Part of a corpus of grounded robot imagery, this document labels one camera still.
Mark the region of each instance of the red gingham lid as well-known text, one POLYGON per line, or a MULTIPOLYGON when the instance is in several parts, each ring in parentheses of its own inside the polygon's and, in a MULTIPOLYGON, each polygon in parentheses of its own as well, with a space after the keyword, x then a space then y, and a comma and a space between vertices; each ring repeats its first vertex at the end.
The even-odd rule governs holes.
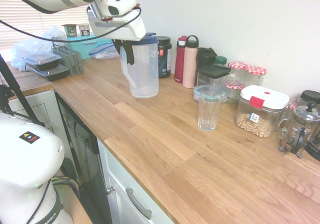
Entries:
POLYGON ((265 75, 267 73, 265 68, 259 66, 248 66, 245 68, 248 73, 258 74, 258 75, 265 75))
POLYGON ((248 65, 245 62, 242 62, 242 61, 231 61, 231 62, 228 63, 228 66, 230 68, 244 69, 248 65))
POLYGON ((231 84, 226 83, 225 86, 226 86, 227 88, 231 88, 231 89, 243 89, 243 86, 242 86, 241 84, 231 85, 231 84))

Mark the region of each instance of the plastic pitcher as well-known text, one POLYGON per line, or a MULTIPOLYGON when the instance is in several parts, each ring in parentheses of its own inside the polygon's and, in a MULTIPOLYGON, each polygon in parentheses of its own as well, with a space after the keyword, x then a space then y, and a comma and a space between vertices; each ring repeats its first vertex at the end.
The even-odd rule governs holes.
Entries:
POLYGON ((158 39, 147 33, 140 41, 132 41, 134 64, 127 63, 124 47, 120 48, 122 73, 130 84, 135 98, 151 98, 159 91, 158 39))

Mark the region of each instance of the cabinet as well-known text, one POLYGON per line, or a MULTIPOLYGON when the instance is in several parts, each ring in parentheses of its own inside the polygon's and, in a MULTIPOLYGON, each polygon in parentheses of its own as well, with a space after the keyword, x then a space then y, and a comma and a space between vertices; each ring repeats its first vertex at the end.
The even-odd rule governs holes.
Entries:
MULTIPOLYGON (((53 90, 26 96, 36 117, 44 122, 45 127, 62 139, 64 144, 64 156, 73 161, 64 125, 58 108, 58 103, 53 90)), ((27 115, 24 107, 18 99, 9 101, 12 111, 27 115)))
POLYGON ((174 224, 99 140, 98 146, 106 188, 114 189, 108 195, 112 223, 174 224))

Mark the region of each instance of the coffee press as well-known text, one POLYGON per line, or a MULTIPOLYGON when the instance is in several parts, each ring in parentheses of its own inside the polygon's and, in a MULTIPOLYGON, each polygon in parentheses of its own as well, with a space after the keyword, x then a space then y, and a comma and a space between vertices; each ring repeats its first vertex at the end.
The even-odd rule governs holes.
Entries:
POLYGON ((279 151, 290 150, 299 158, 303 157, 302 152, 306 143, 320 122, 319 111, 315 107, 315 102, 309 102, 307 106, 298 106, 293 110, 293 117, 281 141, 279 151))

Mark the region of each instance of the white wall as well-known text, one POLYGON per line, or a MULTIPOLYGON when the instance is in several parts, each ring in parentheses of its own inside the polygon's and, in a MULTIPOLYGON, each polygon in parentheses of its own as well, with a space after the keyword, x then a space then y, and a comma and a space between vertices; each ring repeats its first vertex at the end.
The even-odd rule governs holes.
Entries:
POLYGON ((320 0, 136 1, 147 31, 171 37, 173 49, 195 34, 228 61, 266 68, 264 87, 290 97, 320 92, 320 0))

